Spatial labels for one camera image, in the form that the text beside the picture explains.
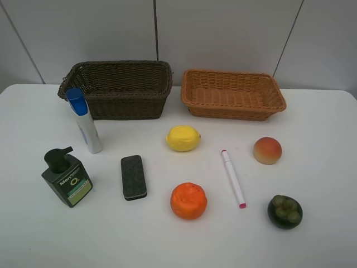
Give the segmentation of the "dark green mangosteen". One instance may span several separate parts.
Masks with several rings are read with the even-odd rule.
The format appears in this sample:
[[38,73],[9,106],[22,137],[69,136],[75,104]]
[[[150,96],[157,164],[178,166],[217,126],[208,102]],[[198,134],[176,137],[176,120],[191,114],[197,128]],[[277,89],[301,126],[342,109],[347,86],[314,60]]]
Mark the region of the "dark green mangosteen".
[[285,195],[275,195],[268,204],[267,213],[276,227],[286,230],[297,227],[303,218],[301,205]]

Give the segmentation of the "orange-red peach half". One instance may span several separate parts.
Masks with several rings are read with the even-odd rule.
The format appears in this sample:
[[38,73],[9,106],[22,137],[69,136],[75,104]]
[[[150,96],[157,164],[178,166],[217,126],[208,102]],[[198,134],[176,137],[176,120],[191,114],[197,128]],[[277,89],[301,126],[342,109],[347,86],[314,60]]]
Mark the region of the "orange-red peach half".
[[282,147],[274,138],[262,137],[254,144],[253,156],[261,164],[273,165],[281,158]]

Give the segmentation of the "orange wicker basket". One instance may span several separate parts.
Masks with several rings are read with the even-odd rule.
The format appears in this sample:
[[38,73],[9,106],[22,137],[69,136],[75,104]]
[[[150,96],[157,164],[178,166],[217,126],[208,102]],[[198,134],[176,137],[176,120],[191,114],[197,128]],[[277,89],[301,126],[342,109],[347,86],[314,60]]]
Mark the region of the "orange wicker basket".
[[265,73],[189,69],[181,101],[198,117],[264,121],[287,108],[272,76]]

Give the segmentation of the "orange tangerine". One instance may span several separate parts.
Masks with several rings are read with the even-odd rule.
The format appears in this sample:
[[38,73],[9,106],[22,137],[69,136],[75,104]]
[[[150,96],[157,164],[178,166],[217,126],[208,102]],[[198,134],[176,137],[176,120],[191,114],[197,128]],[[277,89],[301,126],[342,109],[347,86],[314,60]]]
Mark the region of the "orange tangerine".
[[201,217],[207,207],[208,199],[204,189],[194,183],[182,183],[171,193],[170,206],[173,213],[185,220]]

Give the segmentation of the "white pink-capped marker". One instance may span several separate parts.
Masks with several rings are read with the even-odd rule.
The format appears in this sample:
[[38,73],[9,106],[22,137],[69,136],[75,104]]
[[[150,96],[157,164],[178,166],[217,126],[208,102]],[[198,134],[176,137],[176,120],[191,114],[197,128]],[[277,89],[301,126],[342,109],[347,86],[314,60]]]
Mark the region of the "white pink-capped marker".
[[234,193],[235,198],[237,200],[238,207],[240,209],[244,209],[244,208],[247,207],[247,204],[245,202],[245,199],[244,199],[243,192],[242,192],[242,189],[241,189],[240,184],[239,184],[239,180],[238,180],[237,174],[235,172],[234,166],[233,166],[233,164],[231,162],[231,159],[229,157],[229,154],[228,154],[227,150],[222,150],[221,151],[221,156],[222,156],[222,159],[223,159],[223,162],[224,162],[224,166],[225,166],[226,172],[228,174],[228,178],[229,178],[230,183],[231,183],[231,187],[232,187],[233,193]]

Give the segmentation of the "yellow lemon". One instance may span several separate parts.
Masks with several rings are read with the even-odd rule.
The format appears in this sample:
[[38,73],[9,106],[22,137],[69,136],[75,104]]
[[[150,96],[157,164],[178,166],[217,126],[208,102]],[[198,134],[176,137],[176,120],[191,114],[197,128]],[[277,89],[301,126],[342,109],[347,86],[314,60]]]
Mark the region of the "yellow lemon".
[[201,134],[191,126],[181,125],[170,129],[165,140],[170,149],[187,152],[197,148],[201,141]]

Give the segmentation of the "dark brown wicker basket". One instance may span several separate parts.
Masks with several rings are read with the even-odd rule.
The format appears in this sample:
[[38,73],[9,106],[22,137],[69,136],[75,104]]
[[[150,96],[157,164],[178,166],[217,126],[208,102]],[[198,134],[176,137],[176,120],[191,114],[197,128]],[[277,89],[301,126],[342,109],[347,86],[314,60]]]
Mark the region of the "dark brown wicker basket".
[[94,120],[144,120],[161,117],[172,88],[172,71],[165,61],[86,61],[74,65],[58,96],[79,88]]

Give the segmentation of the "white tube blue cap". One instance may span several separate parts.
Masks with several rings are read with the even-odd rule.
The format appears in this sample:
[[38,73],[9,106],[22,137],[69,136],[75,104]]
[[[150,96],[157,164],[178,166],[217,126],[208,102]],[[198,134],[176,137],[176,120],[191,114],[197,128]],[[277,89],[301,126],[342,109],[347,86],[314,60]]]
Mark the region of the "white tube blue cap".
[[102,151],[102,143],[90,114],[89,106],[79,88],[70,88],[66,91],[66,99],[75,114],[76,122],[90,153]]

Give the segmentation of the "black felt whiteboard eraser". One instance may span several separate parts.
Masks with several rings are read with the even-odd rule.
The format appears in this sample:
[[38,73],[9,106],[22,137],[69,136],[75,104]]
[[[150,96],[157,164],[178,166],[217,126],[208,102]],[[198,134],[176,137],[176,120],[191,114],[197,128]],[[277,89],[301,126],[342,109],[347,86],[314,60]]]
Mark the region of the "black felt whiteboard eraser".
[[142,158],[139,155],[121,159],[122,188],[126,201],[141,199],[147,196],[147,185],[144,176]]

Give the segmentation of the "dark green pump bottle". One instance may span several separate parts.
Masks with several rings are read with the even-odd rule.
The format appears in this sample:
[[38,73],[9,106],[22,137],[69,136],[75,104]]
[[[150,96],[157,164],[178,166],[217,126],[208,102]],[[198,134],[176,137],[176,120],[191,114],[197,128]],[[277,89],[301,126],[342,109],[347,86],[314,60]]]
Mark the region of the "dark green pump bottle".
[[44,156],[48,168],[44,181],[68,207],[75,207],[93,188],[82,162],[71,155],[73,148],[52,149]]

